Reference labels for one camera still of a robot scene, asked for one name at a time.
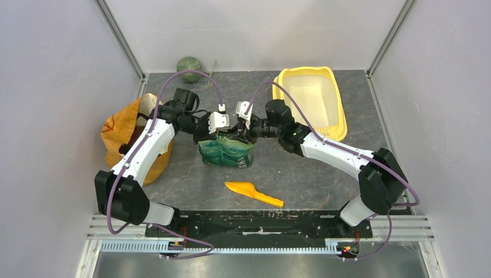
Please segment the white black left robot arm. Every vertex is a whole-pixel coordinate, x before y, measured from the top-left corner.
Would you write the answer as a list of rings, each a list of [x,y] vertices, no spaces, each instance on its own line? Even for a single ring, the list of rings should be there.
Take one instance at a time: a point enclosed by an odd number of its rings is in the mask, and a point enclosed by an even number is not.
[[[177,208],[149,200],[143,190],[146,180],[153,181],[153,165],[169,161],[172,140],[179,132],[193,135],[195,141],[215,137],[228,126],[223,111],[206,112],[197,117],[193,111],[199,98],[190,91],[177,91],[163,104],[153,94],[145,94],[107,120],[102,138],[111,169],[99,171],[95,178],[99,212],[106,216],[111,233],[117,230],[112,220],[124,226],[159,224],[167,236],[180,233],[182,222]]]

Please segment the orange plastic litter scoop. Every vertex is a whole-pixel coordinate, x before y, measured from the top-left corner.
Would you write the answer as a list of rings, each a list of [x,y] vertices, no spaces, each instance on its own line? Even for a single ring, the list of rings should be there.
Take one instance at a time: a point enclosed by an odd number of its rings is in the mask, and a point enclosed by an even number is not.
[[[244,195],[246,197],[259,200],[260,202],[282,208],[284,202],[280,199],[268,196],[264,193],[258,192],[251,182],[243,181],[226,181],[225,186],[233,192]]]

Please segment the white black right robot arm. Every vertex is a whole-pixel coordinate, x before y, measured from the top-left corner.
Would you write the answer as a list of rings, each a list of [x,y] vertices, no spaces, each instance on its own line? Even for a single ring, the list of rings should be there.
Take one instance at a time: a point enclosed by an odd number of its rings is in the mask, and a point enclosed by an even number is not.
[[[251,107],[247,101],[237,103],[238,124],[233,131],[252,141],[276,138],[285,151],[326,163],[358,181],[359,196],[345,204],[334,221],[338,235],[350,236],[361,221],[375,214],[387,215],[397,204],[408,181],[388,149],[358,149],[322,136],[297,122],[283,100],[266,103],[265,119],[253,115]]]

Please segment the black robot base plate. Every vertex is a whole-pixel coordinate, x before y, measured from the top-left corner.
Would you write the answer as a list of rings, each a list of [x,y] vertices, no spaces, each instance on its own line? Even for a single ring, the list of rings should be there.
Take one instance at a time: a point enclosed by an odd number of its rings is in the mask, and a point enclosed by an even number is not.
[[[195,239],[225,235],[307,235],[309,238],[372,238],[371,223],[342,224],[334,210],[182,210],[166,228]]]

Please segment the green cat litter bag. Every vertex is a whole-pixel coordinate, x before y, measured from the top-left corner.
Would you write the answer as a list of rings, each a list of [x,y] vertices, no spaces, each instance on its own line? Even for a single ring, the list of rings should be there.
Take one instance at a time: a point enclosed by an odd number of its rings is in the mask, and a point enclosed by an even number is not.
[[[219,167],[248,168],[252,165],[254,144],[218,134],[215,140],[198,142],[204,163]]]

